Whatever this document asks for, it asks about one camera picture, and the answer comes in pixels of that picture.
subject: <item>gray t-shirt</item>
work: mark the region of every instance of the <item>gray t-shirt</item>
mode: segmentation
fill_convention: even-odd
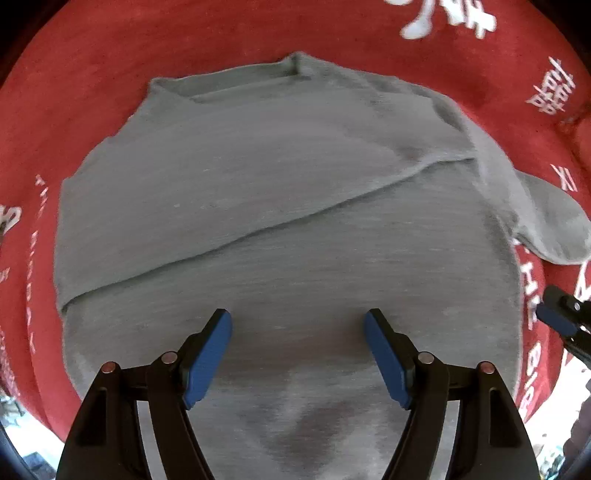
[[[229,349],[189,414],[214,475],[381,478],[407,413],[388,397],[363,314],[379,307],[444,362],[494,362],[511,389],[522,307],[512,238],[578,263],[589,231],[573,199],[515,171],[424,87],[300,53],[154,79],[63,183],[64,361],[84,395],[105,361],[149,363],[226,308]]]

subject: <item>red tablecloth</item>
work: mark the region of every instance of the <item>red tablecloth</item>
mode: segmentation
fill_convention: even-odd
[[[63,367],[53,286],[60,181],[125,122],[150,78],[296,50],[451,96],[516,168],[590,211],[586,166],[556,123],[591,98],[591,77],[527,0],[70,0],[0,89],[0,203],[12,215],[0,253],[0,367],[61,438],[80,400]],[[517,249],[527,298],[517,404],[528,417],[556,381],[562,350],[527,305],[544,281],[574,291],[580,268],[542,265]]]

